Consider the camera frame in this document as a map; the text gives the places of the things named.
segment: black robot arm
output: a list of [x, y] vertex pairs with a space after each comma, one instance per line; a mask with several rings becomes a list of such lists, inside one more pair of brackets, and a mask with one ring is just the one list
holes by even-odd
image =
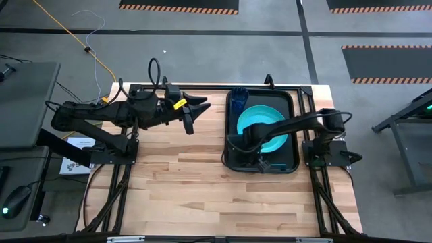
[[262, 144], [272, 138], [301, 130], [314, 130], [319, 135], [312, 141], [310, 152], [316, 157], [323, 157], [330, 152], [330, 143], [345, 132], [342, 114], [335, 109], [322, 109], [318, 112], [278, 121], [272, 124], [253, 124], [243, 129], [243, 135], [229, 135], [228, 146], [232, 152], [242, 154], [249, 165], [259, 164], [259, 170], [266, 172], [270, 164], [263, 160], [260, 150]]
[[[144, 130], [179, 120], [183, 122], [186, 133], [193, 134], [194, 121], [210, 107], [209, 103], [205, 103], [206, 97], [190, 96], [180, 92], [178, 86], [173, 84], [164, 84], [159, 89], [165, 90], [163, 98], [159, 98], [154, 91], [149, 92], [141, 85], [133, 84], [125, 101], [115, 101], [106, 105], [66, 101], [55, 110], [51, 126], [64, 132], [76, 131], [101, 142], [103, 147], [98, 148], [98, 152], [105, 151], [110, 157], [97, 157], [97, 159], [113, 161], [115, 164], [116, 158], [113, 156], [117, 156], [118, 159], [118, 157], [136, 154], [137, 139], [128, 139], [124, 134], [110, 134], [86, 120], [112, 122], [121, 128], [136, 126]], [[133, 161], [134, 157], [131, 156], [128, 160]]]

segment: white cable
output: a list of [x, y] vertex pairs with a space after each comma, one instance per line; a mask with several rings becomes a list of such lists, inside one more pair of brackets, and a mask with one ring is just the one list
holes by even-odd
[[96, 100], [96, 103], [98, 103], [98, 102], [99, 102], [99, 99], [101, 98], [101, 87], [99, 86], [99, 82], [97, 81], [97, 75], [96, 75], [96, 66], [97, 66], [96, 57], [97, 57], [97, 54], [96, 54], [96, 51], [95, 51], [95, 50], [90, 46], [90, 44], [88, 43], [88, 37], [90, 37], [91, 34], [95, 33], [96, 31], [102, 29], [102, 28], [105, 26], [105, 19], [102, 18], [101, 16], [98, 16], [95, 12], [93, 12], [93, 11], [91, 11], [91, 10], [81, 10], [81, 11], [77, 11], [76, 13], [72, 14], [71, 16], [74, 16], [74, 15], [76, 15], [76, 14], [78, 14], [78, 13], [83, 12], [83, 11], [90, 12], [90, 13], [92, 13], [93, 15], [95, 15], [96, 17], [98, 17], [98, 18], [100, 18], [100, 19], [103, 20], [103, 24], [102, 24], [102, 26], [99, 27], [99, 28], [97, 28], [96, 30], [93, 30], [93, 31], [92, 31], [90, 34], [88, 34], [87, 37], [86, 37], [86, 44], [87, 44], [88, 47], [90, 47], [90, 49], [91, 49], [90, 51], [93, 51], [93, 53], [94, 53], [94, 80], [96, 81], [97, 88], [99, 89], [99, 93], [97, 94], [97, 100]]

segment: black mouse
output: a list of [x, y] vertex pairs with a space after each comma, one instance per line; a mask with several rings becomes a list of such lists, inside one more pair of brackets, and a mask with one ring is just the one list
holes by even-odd
[[6, 198], [2, 215], [5, 219], [13, 219], [21, 212], [22, 207], [27, 202], [28, 197], [32, 194], [32, 190], [28, 186], [18, 186]]

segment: black metal frame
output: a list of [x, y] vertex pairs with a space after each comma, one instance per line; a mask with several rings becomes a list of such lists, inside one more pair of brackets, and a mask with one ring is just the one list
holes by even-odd
[[411, 186], [394, 190], [393, 194], [395, 196], [403, 196], [406, 194], [432, 190], [432, 183], [427, 181], [420, 165], [415, 161], [410, 161], [408, 159], [406, 154], [406, 146], [404, 146], [404, 143], [400, 137], [399, 129], [400, 123], [432, 123], [432, 119], [410, 119], [412, 116], [419, 114], [430, 105], [432, 105], [432, 88], [413, 99], [411, 104], [405, 109], [397, 112], [380, 124], [372, 127], [372, 130], [375, 133], [380, 133], [386, 128], [391, 128], [396, 144], [398, 145], [400, 156], [404, 162]]
[[[266, 78], [268, 86], [251, 86], [251, 85], [179, 85], [182, 90], [230, 90], [236, 86], [243, 86], [244, 88], [275, 88], [273, 80]], [[313, 92], [311, 86], [278, 86], [280, 90], [294, 91], [297, 93], [300, 113], [307, 112], [304, 102], [304, 95], [307, 96], [309, 111], [315, 112], [315, 102], [313, 100]], [[132, 128], [132, 135], [137, 136], [138, 124]], [[308, 131], [303, 131], [306, 141], [309, 141], [310, 135]], [[122, 134], [126, 133], [126, 129], [121, 130]], [[124, 207], [126, 202], [126, 194], [128, 191], [128, 183], [131, 173], [132, 165], [125, 165], [124, 174], [118, 182], [118, 175], [121, 165], [114, 165], [113, 176], [109, 187], [107, 202], [103, 205], [97, 216], [90, 222], [90, 224], [79, 232], [73, 234], [62, 234], [60, 236], [43, 236], [34, 238], [20, 238], [9, 240], [0, 240], [0, 242], [106, 242], [108, 237], [119, 237], [120, 229], [122, 226]], [[323, 179], [323, 184], [320, 183], [317, 176], [318, 167], [309, 166], [311, 184], [313, 188], [313, 196], [315, 202], [315, 209], [317, 212], [317, 221], [320, 234], [320, 242], [412, 242], [405, 240], [393, 240], [385, 238], [373, 238], [364, 234], [360, 234], [353, 229], [350, 224], [344, 219], [343, 215], [339, 212], [338, 208], [334, 205], [331, 189], [329, 183], [329, 176], [326, 164], [319, 166]], [[111, 210], [115, 200], [119, 198], [119, 205], [115, 224], [113, 229], [109, 231], [109, 222], [111, 218]], [[329, 215], [331, 220], [331, 232], [327, 230], [324, 222], [323, 208], [321, 199], [323, 198], [326, 205], [329, 207]], [[96, 232], [102, 223], [101, 232]], [[338, 224], [345, 231], [345, 234], [339, 234]], [[295, 237], [219, 237], [219, 236], [142, 236], [145, 240], [151, 241], [164, 241], [164, 242], [177, 242], [177, 241], [208, 241], [214, 243], [228, 243], [228, 242], [306, 242], [310, 238], [295, 238]]]

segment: blue cup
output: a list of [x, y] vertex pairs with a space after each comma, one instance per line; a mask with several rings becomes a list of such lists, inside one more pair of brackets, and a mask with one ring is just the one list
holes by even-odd
[[249, 98], [249, 92], [242, 87], [236, 87], [231, 91], [231, 110], [239, 115], [244, 110], [244, 106]]

